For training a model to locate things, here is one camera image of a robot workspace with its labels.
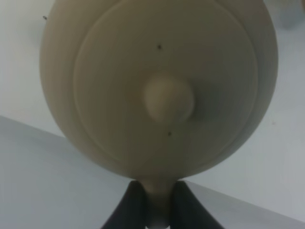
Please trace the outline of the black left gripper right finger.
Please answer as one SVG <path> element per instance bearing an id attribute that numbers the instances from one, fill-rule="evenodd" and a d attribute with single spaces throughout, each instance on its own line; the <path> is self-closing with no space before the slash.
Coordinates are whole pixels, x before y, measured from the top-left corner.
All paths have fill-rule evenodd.
<path id="1" fill-rule="evenodd" d="M 176 182 L 173 187 L 169 223 L 172 229 L 224 228 L 203 207 L 184 181 Z"/>

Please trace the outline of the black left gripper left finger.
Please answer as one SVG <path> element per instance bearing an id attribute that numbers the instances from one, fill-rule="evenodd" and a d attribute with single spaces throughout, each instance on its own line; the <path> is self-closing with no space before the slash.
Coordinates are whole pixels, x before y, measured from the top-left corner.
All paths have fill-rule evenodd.
<path id="1" fill-rule="evenodd" d="M 102 229 L 145 229 L 147 196 L 140 182 L 129 183 L 119 205 Z"/>

